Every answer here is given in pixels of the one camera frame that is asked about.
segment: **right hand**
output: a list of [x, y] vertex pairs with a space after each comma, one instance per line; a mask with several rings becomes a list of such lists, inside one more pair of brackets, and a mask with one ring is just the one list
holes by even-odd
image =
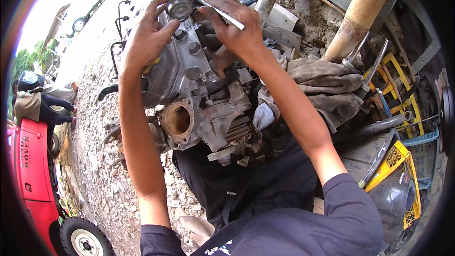
[[232, 16], [243, 25], [240, 30], [232, 23], [226, 23], [215, 9], [202, 6], [199, 11], [212, 23], [217, 38], [224, 46], [240, 57], [243, 61], [254, 61], [267, 49], [262, 38], [262, 28], [259, 13], [235, 0], [204, 0], [206, 3]]

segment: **yellow plastic crate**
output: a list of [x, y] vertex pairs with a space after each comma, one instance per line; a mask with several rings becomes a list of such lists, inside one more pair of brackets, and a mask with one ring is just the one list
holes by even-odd
[[411, 152], [399, 140], [397, 140], [392, 148], [387, 152], [384, 160], [379, 165], [376, 174], [368, 182], [365, 191], [371, 191], [395, 170], [412, 175], [415, 183], [416, 194], [414, 203], [412, 204], [412, 207], [406, 211], [403, 219], [403, 229], [406, 229], [414, 220], [420, 217], [420, 193]]

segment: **black pants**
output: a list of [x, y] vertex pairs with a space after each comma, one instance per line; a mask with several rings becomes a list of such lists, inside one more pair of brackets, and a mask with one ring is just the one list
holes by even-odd
[[259, 169], [235, 162], [223, 167], [208, 161], [210, 153], [201, 141], [185, 151], [174, 151], [173, 162], [216, 230], [241, 217], [276, 208], [313, 210], [318, 177], [294, 138], [280, 156]]
[[50, 106], [62, 106], [68, 111], [74, 110], [73, 105], [63, 99], [50, 96], [41, 92], [40, 121], [50, 125], [70, 123], [73, 118], [68, 115], [59, 115]]

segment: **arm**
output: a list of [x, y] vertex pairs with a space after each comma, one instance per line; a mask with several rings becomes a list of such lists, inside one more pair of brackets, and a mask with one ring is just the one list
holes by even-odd
[[142, 101], [141, 76], [144, 68], [161, 53], [180, 25], [170, 21], [157, 30], [157, 16], [168, 0], [153, 0], [132, 32], [124, 52], [119, 76], [119, 114], [123, 148], [131, 181], [139, 199], [141, 224], [171, 227], [166, 185], [160, 156], [153, 141]]
[[245, 61], [267, 86], [283, 118], [313, 163], [322, 186], [332, 177], [347, 173], [319, 113], [293, 79], [264, 46], [259, 14], [234, 0], [205, 0], [245, 25], [241, 31], [209, 7], [199, 10], [212, 22], [218, 39]]

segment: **white wheel rim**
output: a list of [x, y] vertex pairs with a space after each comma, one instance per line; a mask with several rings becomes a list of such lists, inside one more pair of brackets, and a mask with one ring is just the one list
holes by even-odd
[[74, 29], [79, 32], [82, 30], [82, 28], [84, 27], [84, 22], [82, 21], [77, 21], [75, 24], [74, 24]]
[[79, 256], [104, 255], [99, 240], [85, 229], [76, 229], [71, 233], [71, 245]]

